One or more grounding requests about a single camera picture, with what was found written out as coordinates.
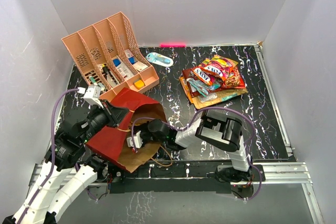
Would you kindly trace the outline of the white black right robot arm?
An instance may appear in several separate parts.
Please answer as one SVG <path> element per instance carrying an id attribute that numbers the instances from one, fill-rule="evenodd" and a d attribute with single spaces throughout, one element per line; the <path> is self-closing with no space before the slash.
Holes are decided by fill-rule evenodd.
<path id="1" fill-rule="evenodd" d="M 136 126 L 135 122 L 145 120 Z M 200 109 L 187 126 L 172 125 L 149 117 L 135 120 L 131 126 L 129 146 L 135 151 L 148 142 L 164 143 L 172 150 L 184 150 L 196 141 L 204 141 L 229 154 L 235 176 L 247 180 L 253 174 L 251 156 L 246 151 L 242 133 L 243 122 L 253 123 L 241 113 L 220 107 Z"/>

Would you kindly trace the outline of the red brown paper bag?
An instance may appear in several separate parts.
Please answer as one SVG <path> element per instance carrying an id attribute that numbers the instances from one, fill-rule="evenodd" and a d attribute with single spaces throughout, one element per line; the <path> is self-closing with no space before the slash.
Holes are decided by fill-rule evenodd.
<path id="1" fill-rule="evenodd" d="M 160 102 L 129 88 L 123 88 L 119 93 L 110 90 L 100 98 L 109 101 L 117 107 L 125 107 L 130 112 L 116 128 L 105 126 L 87 142 L 92 152 L 107 161 L 112 162 L 127 172 L 134 172 L 139 166 L 149 161 L 160 148 L 159 143 L 149 142 L 134 151 L 127 145 L 127 138 L 135 134 L 132 123 L 136 126 L 151 119 L 160 119 L 166 122 L 163 106 Z"/>

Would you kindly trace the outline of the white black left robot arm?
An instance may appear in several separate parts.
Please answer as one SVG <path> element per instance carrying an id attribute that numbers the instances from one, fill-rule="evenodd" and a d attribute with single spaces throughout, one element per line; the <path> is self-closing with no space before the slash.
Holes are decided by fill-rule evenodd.
<path id="1" fill-rule="evenodd" d="M 115 107 L 107 100 L 93 105 L 87 117 L 75 124 L 63 121 L 53 132 L 40 174 L 23 205 L 4 223 L 57 223 L 71 203 L 95 180 L 108 177 L 105 162 L 90 157 L 82 165 L 79 158 L 85 144 L 104 127 L 118 127 L 129 109 Z"/>

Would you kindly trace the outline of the orange candy bar pack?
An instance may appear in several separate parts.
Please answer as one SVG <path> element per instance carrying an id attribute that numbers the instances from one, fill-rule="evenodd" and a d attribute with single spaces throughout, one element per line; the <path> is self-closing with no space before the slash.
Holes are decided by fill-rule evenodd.
<path id="1" fill-rule="evenodd" d="M 211 86 L 215 83 L 215 78 L 211 76 L 210 74 L 207 74 L 206 72 L 204 72 L 201 69 L 201 67 L 192 68 L 192 72 L 197 78 L 199 78 L 203 83 L 205 83 L 208 86 Z"/>

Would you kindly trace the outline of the gold foil snack bag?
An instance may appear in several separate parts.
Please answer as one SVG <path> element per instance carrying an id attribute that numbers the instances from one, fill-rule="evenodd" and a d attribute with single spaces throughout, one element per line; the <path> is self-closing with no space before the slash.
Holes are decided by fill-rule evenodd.
<path id="1" fill-rule="evenodd" d="M 189 99 L 191 104 L 194 104 L 196 109 L 202 109 L 211 105 L 216 105 L 225 101 L 228 101 L 234 97 L 240 96 L 242 94 L 248 93 L 247 89 L 227 89 L 223 91 L 218 91 L 214 93 L 209 93 L 207 96 L 198 95 L 194 98 L 188 89 L 186 89 L 185 94 Z"/>

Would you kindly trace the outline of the orange wafer snack packet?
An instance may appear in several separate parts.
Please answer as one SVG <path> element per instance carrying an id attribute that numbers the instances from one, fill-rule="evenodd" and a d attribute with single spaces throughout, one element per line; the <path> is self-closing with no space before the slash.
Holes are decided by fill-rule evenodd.
<path id="1" fill-rule="evenodd" d="M 179 80 L 180 80 L 180 83 L 181 83 L 182 88 L 184 90 L 184 93 L 186 94 L 187 97 L 189 97 L 190 96 L 190 92 L 189 92 L 189 89 L 188 89 L 188 86 L 186 84 L 186 81 L 185 81 L 184 77 L 180 76 Z"/>

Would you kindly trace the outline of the teal snack packet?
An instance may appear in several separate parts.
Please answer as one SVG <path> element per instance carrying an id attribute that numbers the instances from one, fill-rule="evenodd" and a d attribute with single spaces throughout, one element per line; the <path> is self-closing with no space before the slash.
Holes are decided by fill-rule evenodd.
<path id="1" fill-rule="evenodd" d="M 221 84 L 218 82 L 215 82 L 213 85 L 208 86 L 205 83 L 203 83 L 201 80 L 194 80 L 191 78 L 187 80 L 187 83 L 190 84 L 191 87 L 195 88 L 196 91 L 198 91 L 204 97 L 207 96 L 212 91 L 215 91 L 221 87 Z"/>

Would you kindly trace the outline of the red chips bag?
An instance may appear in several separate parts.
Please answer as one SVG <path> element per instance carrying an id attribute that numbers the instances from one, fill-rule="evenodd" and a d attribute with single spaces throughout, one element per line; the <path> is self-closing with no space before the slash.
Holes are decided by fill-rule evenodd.
<path id="1" fill-rule="evenodd" d="M 193 68 L 184 69 L 182 71 L 182 75 L 190 89 L 192 97 L 199 95 L 206 97 L 221 87 L 215 77 L 204 72 L 200 67 L 196 67 L 195 71 L 196 72 L 194 72 Z"/>

